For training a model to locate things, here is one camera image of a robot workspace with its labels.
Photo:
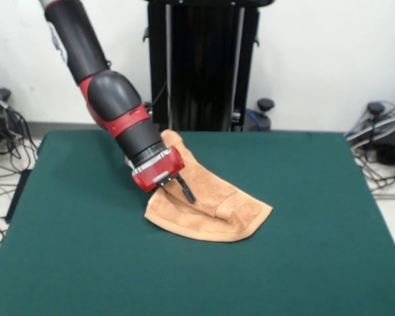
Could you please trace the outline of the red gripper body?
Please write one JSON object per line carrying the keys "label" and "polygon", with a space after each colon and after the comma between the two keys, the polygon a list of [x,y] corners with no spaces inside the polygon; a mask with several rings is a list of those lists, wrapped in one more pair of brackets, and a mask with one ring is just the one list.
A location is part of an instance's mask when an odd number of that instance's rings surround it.
{"label": "red gripper body", "polygon": [[180,152],[174,146],[163,150],[132,171],[134,182],[145,192],[154,190],[166,178],[173,178],[184,168]]}

